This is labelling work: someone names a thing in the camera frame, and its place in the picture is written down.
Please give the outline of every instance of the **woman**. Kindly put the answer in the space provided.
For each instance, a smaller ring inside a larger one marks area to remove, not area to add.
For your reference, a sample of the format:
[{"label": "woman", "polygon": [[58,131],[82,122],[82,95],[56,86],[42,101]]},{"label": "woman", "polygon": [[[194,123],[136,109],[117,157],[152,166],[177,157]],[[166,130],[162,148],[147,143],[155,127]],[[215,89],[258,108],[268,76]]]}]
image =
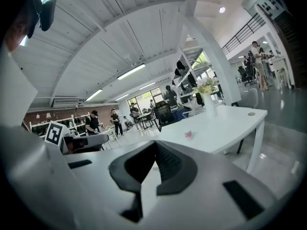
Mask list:
[{"label": "woman", "polygon": [[120,123],[118,115],[115,112],[115,109],[112,109],[111,111],[111,123],[114,124],[115,126],[116,136],[118,137],[118,128],[119,128],[120,134],[123,136],[124,135],[123,128],[121,127],[121,123]]}]

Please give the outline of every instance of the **white desk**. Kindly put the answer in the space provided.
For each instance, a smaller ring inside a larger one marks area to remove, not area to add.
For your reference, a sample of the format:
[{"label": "white desk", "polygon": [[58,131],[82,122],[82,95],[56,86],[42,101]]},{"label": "white desk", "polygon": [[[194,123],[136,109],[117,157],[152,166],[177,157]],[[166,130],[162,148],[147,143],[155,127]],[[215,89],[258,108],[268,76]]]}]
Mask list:
[{"label": "white desk", "polygon": [[[237,144],[254,129],[256,138],[253,153],[247,168],[251,173],[258,159],[264,129],[266,110],[220,105],[216,107],[217,117],[201,113],[162,128],[160,140],[165,140],[208,153],[218,153]],[[192,138],[184,133],[192,131]]]},{"label": "white desk", "polygon": [[[120,143],[119,143],[119,141],[118,141],[117,135],[115,134],[115,131],[114,131],[113,128],[109,128],[109,129],[107,129],[107,130],[103,130],[103,131],[101,132],[101,134],[113,135],[113,136],[114,136],[114,139],[117,141],[117,143],[118,143],[118,145],[119,145],[119,147],[120,147]],[[107,141],[107,143],[109,144],[109,147],[112,149],[109,140]]]},{"label": "white desk", "polygon": [[140,116],[138,116],[137,117],[137,119],[141,119],[141,121],[142,121],[142,124],[143,124],[143,129],[145,130],[145,129],[147,129],[148,128],[148,126],[146,125],[146,122],[145,122],[145,124],[144,124],[144,118],[145,117],[147,117],[148,115],[150,115],[151,113],[144,113],[144,114],[142,114],[142,115],[140,115]]}]

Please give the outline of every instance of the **flower vase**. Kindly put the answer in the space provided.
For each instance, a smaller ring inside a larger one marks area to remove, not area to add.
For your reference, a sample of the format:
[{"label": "flower vase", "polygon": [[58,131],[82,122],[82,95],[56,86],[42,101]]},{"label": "flower vase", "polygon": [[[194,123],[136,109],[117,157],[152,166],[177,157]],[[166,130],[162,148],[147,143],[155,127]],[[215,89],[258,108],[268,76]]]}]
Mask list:
[{"label": "flower vase", "polygon": [[201,96],[203,102],[205,103],[205,109],[206,113],[208,114],[208,117],[216,117],[216,108],[213,99],[211,98],[211,95],[207,93],[202,93]]}]

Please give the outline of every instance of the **white wall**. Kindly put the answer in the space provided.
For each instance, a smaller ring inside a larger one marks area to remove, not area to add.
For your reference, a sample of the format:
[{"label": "white wall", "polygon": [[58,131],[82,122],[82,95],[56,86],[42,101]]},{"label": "white wall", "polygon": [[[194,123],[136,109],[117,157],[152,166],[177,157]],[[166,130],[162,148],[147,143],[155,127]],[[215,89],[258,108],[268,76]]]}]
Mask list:
[{"label": "white wall", "polygon": [[251,15],[238,7],[227,22],[213,36],[220,47],[223,47],[251,19]]}]

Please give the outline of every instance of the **office chair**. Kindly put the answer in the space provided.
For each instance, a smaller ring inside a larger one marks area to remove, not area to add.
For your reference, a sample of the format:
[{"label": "office chair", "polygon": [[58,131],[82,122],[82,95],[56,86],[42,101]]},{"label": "office chair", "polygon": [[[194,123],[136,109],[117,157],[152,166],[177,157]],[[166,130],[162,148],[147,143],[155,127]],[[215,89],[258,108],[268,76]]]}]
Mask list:
[{"label": "office chair", "polygon": [[240,66],[240,67],[239,67],[238,72],[239,72],[240,75],[241,75],[241,79],[242,79],[242,82],[244,82],[244,86],[246,86],[248,83],[255,83],[255,82],[252,80],[252,77],[251,77],[250,75],[247,74],[247,72],[245,71],[245,69],[243,68],[243,66]]},{"label": "office chair", "polygon": [[156,108],[154,109],[154,113],[156,118],[159,120],[159,131],[161,132],[162,127],[173,124],[176,122],[172,112],[171,112],[171,108],[169,106],[168,103],[161,103],[158,105],[156,105]]}]

